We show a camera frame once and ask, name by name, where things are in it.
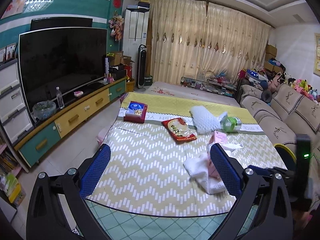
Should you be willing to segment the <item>white foam fruit net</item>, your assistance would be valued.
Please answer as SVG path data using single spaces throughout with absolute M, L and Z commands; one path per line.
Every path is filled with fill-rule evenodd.
M 221 121 L 228 114 L 223 112 L 218 117 L 214 116 L 204 106 L 193 106 L 190 109 L 193 124 L 199 134 L 205 135 L 221 129 Z

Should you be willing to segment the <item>beige sofa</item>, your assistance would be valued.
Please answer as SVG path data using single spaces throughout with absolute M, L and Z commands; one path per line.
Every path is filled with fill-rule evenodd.
M 272 144 L 282 144 L 295 153 L 296 134 L 307 134 L 311 139 L 311 208 L 316 209 L 319 206 L 319 105 L 286 84 L 278 86 L 270 103 L 265 103 L 261 94 L 253 86 L 242 85 L 237 101 L 250 112 Z

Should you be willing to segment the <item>beige curtain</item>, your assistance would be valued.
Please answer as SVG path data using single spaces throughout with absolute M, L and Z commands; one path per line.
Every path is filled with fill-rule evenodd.
M 234 82 L 242 69 L 265 58 L 271 26 L 243 12 L 195 0 L 150 0 L 151 75 L 178 85 L 181 77 L 205 81 L 225 74 Z

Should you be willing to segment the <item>red snack wrapper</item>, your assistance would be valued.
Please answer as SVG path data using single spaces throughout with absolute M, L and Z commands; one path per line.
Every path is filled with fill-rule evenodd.
M 162 125 L 169 131 L 171 137 L 176 142 L 190 142 L 197 139 L 186 121 L 180 117 L 164 120 Z

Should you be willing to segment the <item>white standing air conditioner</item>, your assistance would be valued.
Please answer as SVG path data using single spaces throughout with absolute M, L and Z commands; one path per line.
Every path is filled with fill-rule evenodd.
M 122 50 L 125 56 L 131 57 L 132 78 L 138 81 L 139 52 L 146 50 L 148 32 L 149 8 L 138 5 L 128 5 L 124 12 L 124 30 Z

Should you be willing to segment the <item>clear green plastic bottle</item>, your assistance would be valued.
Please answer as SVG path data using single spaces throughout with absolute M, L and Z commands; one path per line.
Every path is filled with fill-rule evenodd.
M 221 129 L 226 133 L 237 132 L 242 126 L 242 122 L 235 116 L 225 116 L 220 121 Z

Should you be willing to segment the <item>green patterned tablecloth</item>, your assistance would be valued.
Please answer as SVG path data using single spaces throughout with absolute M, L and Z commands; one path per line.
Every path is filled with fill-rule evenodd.
M 143 124 L 124 121 L 131 101 L 147 104 Z M 231 153 L 246 167 L 283 167 L 272 142 L 248 110 L 205 101 L 131 92 L 104 137 L 111 159 L 86 204 L 112 239 L 208 239 L 235 198 L 223 191 L 209 195 L 192 181 L 183 163 L 207 152 L 208 135 L 176 142 L 162 125 L 183 118 L 193 127 L 190 109 L 204 106 L 214 115 L 227 112 L 244 124 L 227 136 L 240 148 Z

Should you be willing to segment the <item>white drawer cabinet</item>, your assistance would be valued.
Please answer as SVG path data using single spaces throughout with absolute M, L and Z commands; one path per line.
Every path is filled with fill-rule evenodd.
M 31 121 L 24 100 L 18 60 L 1 65 L 1 125 L 12 144 L 16 144 L 31 129 Z

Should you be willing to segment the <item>black tower fan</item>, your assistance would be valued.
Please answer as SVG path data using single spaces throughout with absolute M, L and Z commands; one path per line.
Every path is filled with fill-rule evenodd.
M 135 91 L 137 92 L 145 91 L 144 79 L 145 79 L 146 57 L 147 57 L 147 47 L 141 44 L 138 48 L 137 74 L 136 74 L 136 87 L 135 87 Z

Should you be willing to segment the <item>black television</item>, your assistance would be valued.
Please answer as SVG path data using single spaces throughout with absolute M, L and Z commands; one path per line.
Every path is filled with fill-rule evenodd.
M 105 74 L 107 30 L 61 27 L 19 35 L 18 61 L 29 111 L 41 101 L 56 100 Z

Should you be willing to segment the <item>pink carton box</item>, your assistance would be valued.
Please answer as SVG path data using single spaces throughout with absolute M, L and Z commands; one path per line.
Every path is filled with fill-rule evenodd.
M 208 174 L 210 177 L 220 179 L 216 168 L 216 163 L 220 163 L 222 157 L 222 146 L 228 142 L 227 135 L 222 132 L 214 131 L 208 142 Z

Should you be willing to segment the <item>clear water bottle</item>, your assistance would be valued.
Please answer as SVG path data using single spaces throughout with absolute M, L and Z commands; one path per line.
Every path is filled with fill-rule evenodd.
M 56 99 L 57 99 L 59 109 L 63 109 L 65 107 L 65 104 L 62 98 L 62 92 L 60 90 L 60 87 L 56 87 Z

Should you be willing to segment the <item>glass ashtray bowl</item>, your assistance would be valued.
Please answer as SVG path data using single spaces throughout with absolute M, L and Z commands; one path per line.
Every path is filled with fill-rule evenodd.
M 38 102 L 33 106 L 33 114 L 43 121 L 56 113 L 56 104 L 53 101 Z

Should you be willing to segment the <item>white tissue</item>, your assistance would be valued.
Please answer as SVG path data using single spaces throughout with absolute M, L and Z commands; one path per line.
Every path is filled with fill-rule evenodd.
M 201 153 L 197 158 L 187 159 L 183 166 L 190 178 L 204 189 L 207 194 L 218 194 L 226 191 L 226 187 L 210 158 L 211 143 L 206 153 Z

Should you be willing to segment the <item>red tray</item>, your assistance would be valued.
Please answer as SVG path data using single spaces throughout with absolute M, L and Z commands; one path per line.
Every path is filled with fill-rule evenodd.
M 143 111 L 143 114 L 142 116 L 124 116 L 124 121 L 129 121 L 129 122 L 136 122 L 136 123 L 141 123 L 143 124 L 144 121 L 145 121 L 145 116 L 146 116 L 146 112 L 147 112 L 147 109 L 148 109 L 148 106 L 147 104 L 144 104 L 145 107 L 144 107 L 144 111 Z

